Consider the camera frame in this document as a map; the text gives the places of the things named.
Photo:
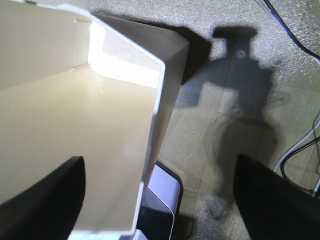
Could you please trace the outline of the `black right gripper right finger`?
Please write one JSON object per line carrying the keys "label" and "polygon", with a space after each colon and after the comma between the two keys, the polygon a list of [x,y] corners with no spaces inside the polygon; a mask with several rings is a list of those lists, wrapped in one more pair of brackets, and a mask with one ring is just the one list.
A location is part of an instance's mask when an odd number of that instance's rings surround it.
{"label": "black right gripper right finger", "polygon": [[243,154],[236,160],[233,195],[252,240],[320,238],[320,200]]}

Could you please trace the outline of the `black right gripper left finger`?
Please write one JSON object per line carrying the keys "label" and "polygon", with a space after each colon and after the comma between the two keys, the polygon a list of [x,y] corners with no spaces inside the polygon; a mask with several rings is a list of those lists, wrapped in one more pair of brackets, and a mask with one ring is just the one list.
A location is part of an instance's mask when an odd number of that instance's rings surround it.
{"label": "black right gripper left finger", "polygon": [[85,161],[73,156],[0,206],[2,240],[66,240],[83,206]]}

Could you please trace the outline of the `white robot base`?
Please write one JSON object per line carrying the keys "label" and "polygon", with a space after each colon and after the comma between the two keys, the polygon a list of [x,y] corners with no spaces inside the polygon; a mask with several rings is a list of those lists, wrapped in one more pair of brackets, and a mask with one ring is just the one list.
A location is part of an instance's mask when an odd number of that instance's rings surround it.
{"label": "white robot base", "polygon": [[170,240],[183,195],[181,178],[157,161],[142,199],[137,229],[145,240]]}

